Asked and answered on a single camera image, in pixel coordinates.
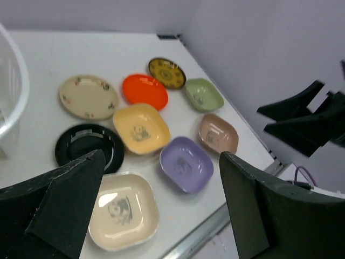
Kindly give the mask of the yellow square panda dish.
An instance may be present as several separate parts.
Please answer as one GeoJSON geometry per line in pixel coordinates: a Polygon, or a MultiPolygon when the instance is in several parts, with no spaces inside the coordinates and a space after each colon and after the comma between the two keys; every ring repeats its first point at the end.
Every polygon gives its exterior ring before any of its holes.
{"type": "Polygon", "coordinates": [[[170,142],[168,125],[149,104],[134,104],[117,110],[113,124],[125,146],[137,155],[154,153],[170,142]]]}

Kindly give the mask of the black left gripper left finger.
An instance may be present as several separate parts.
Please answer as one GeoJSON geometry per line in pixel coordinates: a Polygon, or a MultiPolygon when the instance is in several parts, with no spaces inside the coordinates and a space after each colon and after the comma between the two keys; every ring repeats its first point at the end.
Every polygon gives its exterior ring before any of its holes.
{"type": "Polygon", "coordinates": [[[1,258],[79,258],[104,174],[103,151],[1,189],[1,258]]]}

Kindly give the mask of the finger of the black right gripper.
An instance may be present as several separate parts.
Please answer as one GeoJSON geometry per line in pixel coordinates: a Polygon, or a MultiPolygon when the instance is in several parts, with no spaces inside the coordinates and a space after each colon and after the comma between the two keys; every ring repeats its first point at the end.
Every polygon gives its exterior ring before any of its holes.
{"type": "Polygon", "coordinates": [[[305,156],[312,156],[328,142],[343,148],[344,94],[329,92],[320,109],[311,115],[268,124],[264,131],[305,156]]]}
{"type": "Polygon", "coordinates": [[[259,107],[257,113],[274,121],[284,121],[310,115],[311,111],[307,106],[324,85],[323,82],[316,80],[302,92],[290,98],[259,107]]]}

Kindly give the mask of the pink square panda dish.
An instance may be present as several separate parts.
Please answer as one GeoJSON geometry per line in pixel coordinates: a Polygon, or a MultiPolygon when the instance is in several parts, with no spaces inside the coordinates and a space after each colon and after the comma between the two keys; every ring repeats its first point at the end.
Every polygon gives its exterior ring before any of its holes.
{"type": "Polygon", "coordinates": [[[198,138],[203,146],[217,154],[222,152],[236,154],[238,149],[239,136],[236,129],[213,113],[202,117],[198,138]]]}

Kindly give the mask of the purple square panda dish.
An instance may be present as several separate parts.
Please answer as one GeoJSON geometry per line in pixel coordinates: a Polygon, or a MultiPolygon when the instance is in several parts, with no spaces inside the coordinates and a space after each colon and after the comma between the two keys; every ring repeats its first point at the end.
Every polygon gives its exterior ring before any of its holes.
{"type": "Polygon", "coordinates": [[[176,137],[161,150],[160,165],[165,175],[182,191],[199,193],[214,173],[213,162],[193,140],[176,137]]]}

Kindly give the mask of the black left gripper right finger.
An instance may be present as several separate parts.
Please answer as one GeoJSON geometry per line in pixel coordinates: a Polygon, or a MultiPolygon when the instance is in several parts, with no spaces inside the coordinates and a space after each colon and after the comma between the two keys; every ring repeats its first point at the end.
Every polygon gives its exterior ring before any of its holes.
{"type": "Polygon", "coordinates": [[[230,152],[221,180],[240,258],[344,258],[344,199],[306,190],[230,152]]]}

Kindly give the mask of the cream square panda dish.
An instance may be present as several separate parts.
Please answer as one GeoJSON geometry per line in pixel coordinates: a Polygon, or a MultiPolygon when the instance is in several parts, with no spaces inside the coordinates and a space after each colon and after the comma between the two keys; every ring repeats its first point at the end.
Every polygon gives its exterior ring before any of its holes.
{"type": "Polygon", "coordinates": [[[135,172],[106,174],[88,231],[98,247],[118,251],[150,240],[159,220],[152,187],[142,175],[135,172]]]}

